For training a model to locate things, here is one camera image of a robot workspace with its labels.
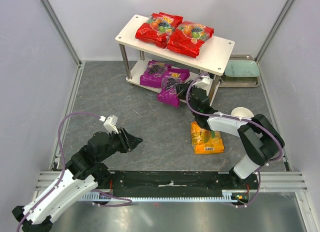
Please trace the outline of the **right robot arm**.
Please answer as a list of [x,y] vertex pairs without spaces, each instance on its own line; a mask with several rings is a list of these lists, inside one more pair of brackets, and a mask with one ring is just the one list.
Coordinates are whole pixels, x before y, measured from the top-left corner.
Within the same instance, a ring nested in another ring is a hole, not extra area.
[[238,117],[219,112],[210,106],[207,92],[195,87],[193,82],[177,84],[175,88],[200,128],[240,138],[246,155],[230,170],[233,176],[245,180],[270,161],[282,157],[285,142],[264,115]]

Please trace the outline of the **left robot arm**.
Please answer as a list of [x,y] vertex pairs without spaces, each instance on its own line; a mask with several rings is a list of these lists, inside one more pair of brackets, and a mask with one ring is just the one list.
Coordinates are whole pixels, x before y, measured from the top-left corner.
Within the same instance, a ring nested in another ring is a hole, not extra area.
[[95,133],[39,197],[12,210],[19,222],[17,231],[50,231],[60,215],[79,198],[109,184],[112,174],[104,160],[117,152],[132,151],[142,141],[124,128],[119,133]]

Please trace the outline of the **orange mango candy bag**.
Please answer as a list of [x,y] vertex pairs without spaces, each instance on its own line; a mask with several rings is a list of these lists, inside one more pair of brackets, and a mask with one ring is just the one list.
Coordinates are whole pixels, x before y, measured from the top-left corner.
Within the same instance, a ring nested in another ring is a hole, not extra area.
[[224,144],[219,131],[202,129],[194,121],[190,128],[191,145],[195,154],[218,154],[224,152]]

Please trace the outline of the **purple grape candy bag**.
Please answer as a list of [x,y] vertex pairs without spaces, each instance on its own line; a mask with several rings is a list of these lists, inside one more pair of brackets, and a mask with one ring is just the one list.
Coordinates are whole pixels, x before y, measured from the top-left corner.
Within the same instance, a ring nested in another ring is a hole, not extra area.
[[183,84],[190,76],[188,69],[168,68],[161,81],[161,91],[157,95],[157,100],[178,107],[180,99],[178,98],[176,85]]
[[155,60],[149,61],[146,70],[140,76],[140,85],[160,88],[162,85],[163,74],[168,70],[168,68],[171,67],[171,64],[166,64]]

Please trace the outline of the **red fruit candy bag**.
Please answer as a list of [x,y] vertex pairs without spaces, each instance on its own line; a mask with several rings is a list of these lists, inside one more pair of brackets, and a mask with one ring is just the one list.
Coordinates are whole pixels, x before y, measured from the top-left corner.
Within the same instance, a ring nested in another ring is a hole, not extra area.
[[135,38],[166,48],[175,29],[183,22],[183,17],[163,12],[153,13],[137,30]]
[[196,58],[200,54],[202,45],[214,34],[214,28],[189,21],[177,26],[169,38],[167,49]]

